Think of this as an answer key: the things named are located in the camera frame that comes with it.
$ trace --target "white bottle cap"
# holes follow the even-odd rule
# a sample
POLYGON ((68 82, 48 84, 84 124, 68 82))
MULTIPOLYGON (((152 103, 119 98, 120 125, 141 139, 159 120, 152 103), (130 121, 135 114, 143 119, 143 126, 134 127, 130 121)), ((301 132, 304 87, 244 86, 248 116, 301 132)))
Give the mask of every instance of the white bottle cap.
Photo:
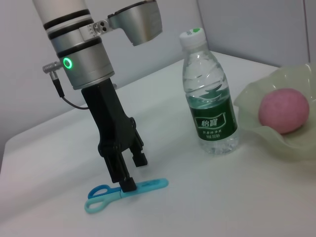
POLYGON ((180 43, 183 49, 192 49, 206 43, 206 36, 203 28, 194 28, 183 32, 180 35, 180 43))

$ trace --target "scissors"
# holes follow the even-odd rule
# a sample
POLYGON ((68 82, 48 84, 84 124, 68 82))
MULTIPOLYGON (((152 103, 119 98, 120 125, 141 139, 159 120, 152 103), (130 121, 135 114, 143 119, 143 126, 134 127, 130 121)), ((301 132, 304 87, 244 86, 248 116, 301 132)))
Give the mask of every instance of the scissors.
POLYGON ((121 187, 111 188, 109 185, 100 185, 94 189, 92 189, 88 194, 88 201, 84 205, 84 209, 87 213, 93 214, 99 211, 102 211, 107 205, 111 202, 127 198, 133 195, 138 195, 142 193, 147 193, 153 190, 162 189, 167 187, 169 181, 166 179, 155 179, 151 181, 145 181, 141 183, 137 183, 137 189, 132 192, 124 193, 121 190, 121 187), (96 192, 100 190, 107 190, 105 193, 97 194, 96 192), (92 204, 101 203, 98 207, 90 208, 92 204))

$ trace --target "white table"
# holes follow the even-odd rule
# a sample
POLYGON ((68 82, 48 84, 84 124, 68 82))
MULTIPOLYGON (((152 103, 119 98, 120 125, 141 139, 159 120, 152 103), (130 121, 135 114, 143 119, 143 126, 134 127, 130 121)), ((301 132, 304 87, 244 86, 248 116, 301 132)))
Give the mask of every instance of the white table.
MULTIPOLYGON (((276 68, 215 53, 232 98, 276 68)), ((167 188, 111 203, 89 215, 88 192, 113 185, 87 111, 73 110, 23 132, 5 147, 0 174, 0 236, 311 237, 316 234, 316 166, 286 162, 252 134, 235 152, 202 151, 182 88, 179 61, 117 91, 134 117, 149 165, 136 182, 167 178, 167 188)))

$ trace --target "plastic bottle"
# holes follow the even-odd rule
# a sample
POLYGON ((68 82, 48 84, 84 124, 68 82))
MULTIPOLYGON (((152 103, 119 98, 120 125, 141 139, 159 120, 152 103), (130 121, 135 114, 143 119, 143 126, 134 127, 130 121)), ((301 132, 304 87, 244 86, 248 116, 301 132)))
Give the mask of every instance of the plastic bottle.
POLYGON ((232 152, 239 136, 223 68, 209 51, 202 28, 182 33, 180 43, 185 52, 183 88, 200 145, 215 155, 232 152))

